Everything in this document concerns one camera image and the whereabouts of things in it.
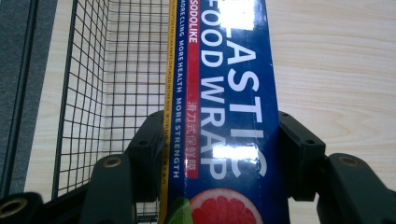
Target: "black wire basket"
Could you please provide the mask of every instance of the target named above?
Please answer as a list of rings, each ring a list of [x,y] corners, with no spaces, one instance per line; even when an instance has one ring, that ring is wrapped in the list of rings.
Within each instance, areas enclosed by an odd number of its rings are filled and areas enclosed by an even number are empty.
[[[128,147],[163,109],[168,1],[75,0],[52,198],[90,181],[96,161]],[[156,220],[158,203],[137,205]]]

